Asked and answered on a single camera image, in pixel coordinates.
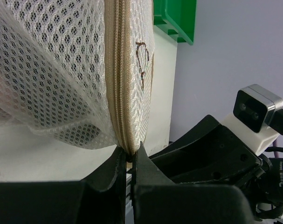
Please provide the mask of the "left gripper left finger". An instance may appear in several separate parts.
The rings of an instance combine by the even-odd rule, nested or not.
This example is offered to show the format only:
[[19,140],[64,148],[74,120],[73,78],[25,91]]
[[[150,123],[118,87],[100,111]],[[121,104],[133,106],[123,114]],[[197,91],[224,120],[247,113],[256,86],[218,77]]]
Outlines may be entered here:
[[0,224],[125,223],[126,155],[112,155],[80,181],[0,183]]

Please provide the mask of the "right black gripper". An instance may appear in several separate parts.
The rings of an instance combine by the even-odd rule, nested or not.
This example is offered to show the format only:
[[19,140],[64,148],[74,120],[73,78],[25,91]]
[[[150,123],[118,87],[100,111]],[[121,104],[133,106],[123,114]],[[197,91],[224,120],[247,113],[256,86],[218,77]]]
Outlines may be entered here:
[[279,133],[267,127],[255,133],[242,123],[220,124],[211,115],[151,161],[174,183],[216,183],[239,187],[257,221],[283,224],[283,152],[271,144]]

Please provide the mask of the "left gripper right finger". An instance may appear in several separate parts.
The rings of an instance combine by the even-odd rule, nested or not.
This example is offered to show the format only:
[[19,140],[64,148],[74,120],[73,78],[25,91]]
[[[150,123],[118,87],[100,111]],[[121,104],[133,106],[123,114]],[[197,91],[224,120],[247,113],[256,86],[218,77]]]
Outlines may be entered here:
[[132,199],[137,224],[251,224],[242,190],[232,184],[174,183],[141,146],[133,158]]

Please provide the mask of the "white mesh laundry bag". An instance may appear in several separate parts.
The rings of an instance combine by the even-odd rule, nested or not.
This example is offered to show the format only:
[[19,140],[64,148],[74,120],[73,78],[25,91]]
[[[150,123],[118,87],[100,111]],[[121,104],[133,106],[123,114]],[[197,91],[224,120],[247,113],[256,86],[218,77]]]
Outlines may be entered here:
[[151,0],[0,0],[0,125],[134,155],[154,46]]

